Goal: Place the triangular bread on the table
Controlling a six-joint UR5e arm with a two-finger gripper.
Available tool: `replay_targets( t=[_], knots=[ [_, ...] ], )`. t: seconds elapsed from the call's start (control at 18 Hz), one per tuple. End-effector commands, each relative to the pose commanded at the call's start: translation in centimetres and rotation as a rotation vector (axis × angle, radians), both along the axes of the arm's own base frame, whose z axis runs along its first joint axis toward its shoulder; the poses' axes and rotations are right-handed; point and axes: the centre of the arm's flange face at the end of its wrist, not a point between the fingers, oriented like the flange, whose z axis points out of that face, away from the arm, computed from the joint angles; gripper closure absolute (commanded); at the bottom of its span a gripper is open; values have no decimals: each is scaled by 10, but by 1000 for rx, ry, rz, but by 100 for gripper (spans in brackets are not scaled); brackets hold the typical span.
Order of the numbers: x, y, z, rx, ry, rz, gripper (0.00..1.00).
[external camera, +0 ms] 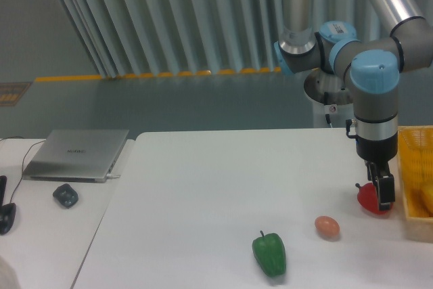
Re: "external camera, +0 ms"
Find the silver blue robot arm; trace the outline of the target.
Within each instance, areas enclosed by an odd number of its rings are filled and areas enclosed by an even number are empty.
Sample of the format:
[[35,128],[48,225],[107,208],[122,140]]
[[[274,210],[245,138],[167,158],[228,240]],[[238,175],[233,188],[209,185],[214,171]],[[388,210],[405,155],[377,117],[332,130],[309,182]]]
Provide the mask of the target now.
[[365,161],[378,210],[387,211],[395,201],[388,163],[398,148],[398,83],[401,73],[432,64],[432,27],[414,0],[370,1],[388,37],[363,43],[343,22],[313,32],[313,0],[282,0],[275,52],[284,73],[317,68],[348,89],[354,116],[346,121],[346,136]]

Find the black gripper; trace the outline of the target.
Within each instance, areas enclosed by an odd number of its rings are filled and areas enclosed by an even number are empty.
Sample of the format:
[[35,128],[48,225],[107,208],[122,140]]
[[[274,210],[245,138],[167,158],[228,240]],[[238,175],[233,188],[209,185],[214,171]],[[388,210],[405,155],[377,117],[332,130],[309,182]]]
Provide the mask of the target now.
[[398,134],[382,140],[369,140],[356,137],[356,151],[359,157],[366,160],[367,178],[378,190],[378,208],[380,211],[390,210],[395,202],[394,176],[379,177],[375,162],[388,162],[398,152]]

